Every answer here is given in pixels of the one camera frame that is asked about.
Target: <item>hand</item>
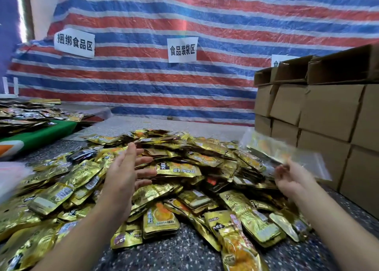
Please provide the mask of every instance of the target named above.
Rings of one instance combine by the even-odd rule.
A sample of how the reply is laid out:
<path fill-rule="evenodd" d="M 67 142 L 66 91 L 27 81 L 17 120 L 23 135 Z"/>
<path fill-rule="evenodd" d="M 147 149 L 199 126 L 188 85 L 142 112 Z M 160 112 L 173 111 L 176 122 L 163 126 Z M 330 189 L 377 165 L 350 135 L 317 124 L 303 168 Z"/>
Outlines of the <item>hand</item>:
<path fill-rule="evenodd" d="M 290 159 L 287 164 L 275 169 L 275 183 L 285 196 L 293 200 L 297 195 L 306 194 L 318 187 L 312 173 Z"/>
<path fill-rule="evenodd" d="M 107 171 L 107 177 L 101 192 L 98 204 L 104 204 L 105 208 L 112 206 L 122 212 L 122 220 L 126 221 L 130 215 L 131 198 L 140 187 L 150 185 L 149 179 L 139 179 L 155 176 L 157 171 L 151 168 L 134 170 L 135 166 L 149 163 L 151 157 L 137 157 L 143 153 L 143 149 L 136 149 L 134 143 L 128 145 L 128 149 L 121 153 Z"/>

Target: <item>white paper sign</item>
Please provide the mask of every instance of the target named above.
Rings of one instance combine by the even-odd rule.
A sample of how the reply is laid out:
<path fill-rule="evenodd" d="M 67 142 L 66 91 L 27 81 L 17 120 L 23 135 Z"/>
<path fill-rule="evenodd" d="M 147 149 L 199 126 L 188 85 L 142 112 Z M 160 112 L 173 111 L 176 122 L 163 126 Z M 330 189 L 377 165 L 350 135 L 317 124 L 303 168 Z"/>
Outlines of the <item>white paper sign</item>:
<path fill-rule="evenodd" d="M 54 35 L 54 48 L 86 58 L 95 57 L 95 35 L 67 28 Z"/>
<path fill-rule="evenodd" d="M 199 37 L 167 39 L 168 62 L 196 62 L 198 40 Z"/>
<path fill-rule="evenodd" d="M 291 60 L 293 58 L 298 58 L 298 57 L 288 56 L 288 55 L 272 55 L 271 66 L 278 66 L 280 62 Z"/>

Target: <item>forearm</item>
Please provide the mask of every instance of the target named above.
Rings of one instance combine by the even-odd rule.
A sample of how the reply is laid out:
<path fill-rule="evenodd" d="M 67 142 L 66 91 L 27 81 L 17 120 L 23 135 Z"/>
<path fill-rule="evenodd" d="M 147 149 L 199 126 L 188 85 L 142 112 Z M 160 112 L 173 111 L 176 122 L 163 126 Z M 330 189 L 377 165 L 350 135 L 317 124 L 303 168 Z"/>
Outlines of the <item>forearm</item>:
<path fill-rule="evenodd" d="M 96 205 L 33 271 L 90 270 L 121 223 L 118 210 Z"/>
<path fill-rule="evenodd" d="M 379 241 L 318 184 L 298 194 L 295 202 L 343 270 L 377 270 Z"/>

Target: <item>red white blue striped tarpaulin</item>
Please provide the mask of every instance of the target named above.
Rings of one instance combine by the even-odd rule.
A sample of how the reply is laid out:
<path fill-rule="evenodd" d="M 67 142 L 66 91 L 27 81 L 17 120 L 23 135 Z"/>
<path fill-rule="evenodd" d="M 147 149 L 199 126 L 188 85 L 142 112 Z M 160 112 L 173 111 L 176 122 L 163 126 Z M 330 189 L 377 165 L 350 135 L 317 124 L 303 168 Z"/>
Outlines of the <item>red white blue striped tarpaulin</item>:
<path fill-rule="evenodd" d="M 95 34 L 95 58 L 54 33 Z M 199 37 L 197 61 L 168 63 L 167 38 Z M 271 55 L 326 55 L 379 39 L 379 0 L 59 0 L 48 37 L 21 45 L 20 95 L 115 106 L 116 114 L 254 124 L 254 72 Z"/>

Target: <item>pile of snack packets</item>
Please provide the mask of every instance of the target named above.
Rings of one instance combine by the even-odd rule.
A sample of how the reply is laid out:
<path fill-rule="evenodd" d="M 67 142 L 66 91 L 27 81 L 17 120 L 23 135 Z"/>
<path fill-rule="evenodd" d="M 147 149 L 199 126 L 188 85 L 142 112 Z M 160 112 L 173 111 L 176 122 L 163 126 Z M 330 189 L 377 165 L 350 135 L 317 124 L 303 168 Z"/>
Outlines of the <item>pile of snack packets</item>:
<path fill-rule="evenodd" d="M 33 131 L 56 125 L 51 120 L 80 122 L 82 113 L 61 110 L 55 105 L 60 99 L 31 99 L 28 102 L 0 101 L 0 134 L 11 136 L 23 131 Z"/>
<path fill-rule="evenodd" d="M 254 245 L 269 248 L 286 236 L 299 242 L 311 230 L 272 181 L 275 164 L 238 144 L 147 129 L 86 140 L 86 148 L 30 163 L 36 173 L 0 206 L 0 240 L 9 238 L 0 270 L 30 268 L 61 241 L 96 204 L 107 169 L 132 141 L 144 149 L 140 156 L 154 158 L 135 168 L 154 168 L 157 175 L 133 195 L 112 249 L 174 234 L 182 217 L 221 252 L 225 270 L 268 270 Z"/>

